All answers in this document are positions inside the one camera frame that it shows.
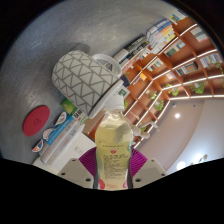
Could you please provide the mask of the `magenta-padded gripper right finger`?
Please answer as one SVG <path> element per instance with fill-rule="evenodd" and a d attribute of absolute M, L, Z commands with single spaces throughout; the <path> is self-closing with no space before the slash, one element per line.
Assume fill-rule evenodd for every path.
<path fill-rule="evenodd" d="M 128 174 L 129 189 L 141 188 L 166 175 L 166 171 L 155 158 L 147 159 L 138 150 L 132 150 Z"/>

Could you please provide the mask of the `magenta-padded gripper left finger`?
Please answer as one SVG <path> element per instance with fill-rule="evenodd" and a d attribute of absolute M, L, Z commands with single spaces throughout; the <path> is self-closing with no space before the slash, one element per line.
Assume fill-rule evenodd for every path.
<path fill-rule="evenodd" d="M 78 186 L 94 189 L 97 186 L 96 148 L 88 150 L 80 158 L 71 158 L 58 176 Z"/>

